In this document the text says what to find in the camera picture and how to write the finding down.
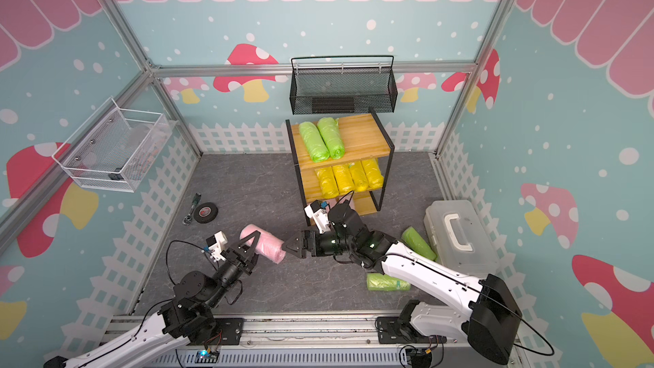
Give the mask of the pink trash bag roll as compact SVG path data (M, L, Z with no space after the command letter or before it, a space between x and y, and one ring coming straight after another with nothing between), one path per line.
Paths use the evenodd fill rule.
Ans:
M259 232L259 240L255 247L255 252L258 255L266 257L268 260L275 264L280 264L284 260L286 252L283 249L284 242L269 233L263 228L259 228L254 224L247 225L240 233L240 238L251 235L252 233Z

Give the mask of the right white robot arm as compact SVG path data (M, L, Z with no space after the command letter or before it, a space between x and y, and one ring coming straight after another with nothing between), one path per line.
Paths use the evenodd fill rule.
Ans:
M409 249L395 237L368 228L348 204L319 210L318 219L284 242L298 258L347 256L363 269L401 279L449 306L452 315L429 321L425 306L407 306L410 327L424 337L464 335L489 361L505 365L514 348L522 313L505 281L448 269Z

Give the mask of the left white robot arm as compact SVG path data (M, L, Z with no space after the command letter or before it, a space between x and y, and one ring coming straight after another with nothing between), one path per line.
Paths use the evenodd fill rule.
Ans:
M212 309L243 274L251 274L259 255L262 233L256 230L230 245L223 264L213 275L199 271L185 275L174 286L174 296L151 307L153 313L135 329L90 352L67 359L56 356L45 367L143 367L166 352L189 343L208 343L218 332Z

